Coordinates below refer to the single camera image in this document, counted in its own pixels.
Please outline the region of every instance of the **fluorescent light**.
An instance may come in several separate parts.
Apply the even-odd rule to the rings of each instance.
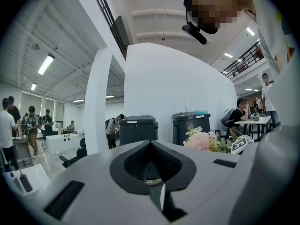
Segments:
[[[54,58],[55,57],[53,55],[48,54],[48,56],[46,57],[45,61],[42,64],[42,66],[40,67],[38,73],[43,75],[44,72],[46,71],[47,67],[49,67],[50,64],[53,62]]]
[[[230,55],[230,54],[228,54],[228,53],[225,53],[224,55],[227,56],[227,57],[232,58],[232,55]]]
[[[37,87],[37,84],[34,82],[31,86],[31,90],[34,91],[36,87]]]
[[[84,99],[79,99],[79,100],[76,100],[76,101],[73,101],[74,103],[80,103],[80,102],[84,102]]]
[[[247,30],[252,36],[255,35],[255,33],[254,33],[250,28],[247,28],[246,30]]]

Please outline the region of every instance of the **white box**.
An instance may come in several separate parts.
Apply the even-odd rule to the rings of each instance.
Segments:
[[[63,134],[47,136],[47,147],[48,150],[53,154],[57,155],[61,152],[70,150],[72,148],[79,148],[79,135],[77,134]]]

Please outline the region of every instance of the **railing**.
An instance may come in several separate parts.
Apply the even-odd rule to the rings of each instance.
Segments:
[[[250,49],[248,49],[243,55],[241,55],[234,63],[225,68],[223,73],[229,79],[235,77],[237,74],[245,71],[259,60],[263,58],[263,54],[260,50],[260,43],[256,42]]]
[[[111,32],[112,32],[112,35],[114,37],[114,39],[116,40],[116,43],[118,44],[120,50],[121,50],[121,53],[124,53],[125,51],[125,45],[122,41],[122,38],[120,36],[120,33],[117,29],[117,26],[114,22],[114,18],[113,18],[113,15],[112,15],[112,12],[107,4],[107,1],[106,0],[96,0],[98,5],[100,6],[100,11],[103,13],[110,29],[111,29]]]

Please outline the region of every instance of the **headset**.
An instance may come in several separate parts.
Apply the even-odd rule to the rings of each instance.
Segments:
[[[209,34],[215,34],[218,29],[212,28],[214,24],[198,24],[197,26],[193,25],[191,21],[188,20],[188,13],[192,13],[192,0],[184,0],[183,5],[186,8],[186,19],[187,24],[182,26],[182,30],[184,30],[191,37],[196,39],[199,43],[205,45],[207,43],[206,38],[200,33],[200,30],[203,30]]]

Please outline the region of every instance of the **gray trash bin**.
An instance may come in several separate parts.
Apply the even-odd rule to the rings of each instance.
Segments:
[[[143,140],[158,140],[158,123],[153,116],[133,116],[119,121],[120,146]]]
[[[202,127],[202,131],[208,133],[210,131],[210,114],[196,116],[194,112],[182,112],[172,116],[173,121],[173,143],[183,146],[183,141],[186,141],[188,135],[188,126],[193,124],[193,127]]]

